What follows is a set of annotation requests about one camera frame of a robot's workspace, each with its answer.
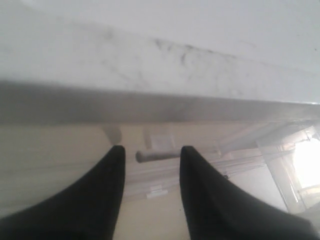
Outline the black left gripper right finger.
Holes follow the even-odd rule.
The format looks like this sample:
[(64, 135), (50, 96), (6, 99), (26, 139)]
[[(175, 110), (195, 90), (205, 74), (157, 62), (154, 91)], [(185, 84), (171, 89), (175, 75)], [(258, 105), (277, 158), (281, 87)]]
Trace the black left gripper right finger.
[(192, 240), (318, 240), (310, 221), (245, 192), (193, 146), (180, 153), (179, 185)]

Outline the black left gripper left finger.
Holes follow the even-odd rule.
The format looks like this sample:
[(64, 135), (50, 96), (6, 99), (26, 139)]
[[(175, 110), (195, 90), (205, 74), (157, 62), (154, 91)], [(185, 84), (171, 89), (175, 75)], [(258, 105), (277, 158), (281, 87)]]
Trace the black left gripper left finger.
[(111, 240), (122, 203), (126, 152), (121, 145), (75, 183), (0, 220), (2, 240)]

